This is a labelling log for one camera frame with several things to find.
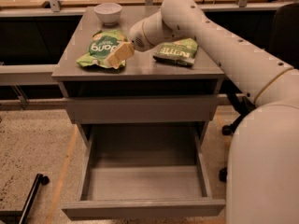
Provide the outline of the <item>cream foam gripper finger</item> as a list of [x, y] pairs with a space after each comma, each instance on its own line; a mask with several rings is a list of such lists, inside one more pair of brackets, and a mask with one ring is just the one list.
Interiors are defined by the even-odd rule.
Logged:
[[104, 65], [106, 67], [119, 68], [121, 62], [132, 57], [134, 53], [134, 46], [130, 42], [122, 42], [104, 59]]

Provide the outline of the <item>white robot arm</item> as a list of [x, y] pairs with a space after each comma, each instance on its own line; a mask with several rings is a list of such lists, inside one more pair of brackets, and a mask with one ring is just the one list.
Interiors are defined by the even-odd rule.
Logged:
[[193, 0], [164, 0], [136, 23], [115, 65], [170, 38], [194, 39], [256, 108], [233, 135], [226, 224], [299, 224], [299, 72], [211, 21]]

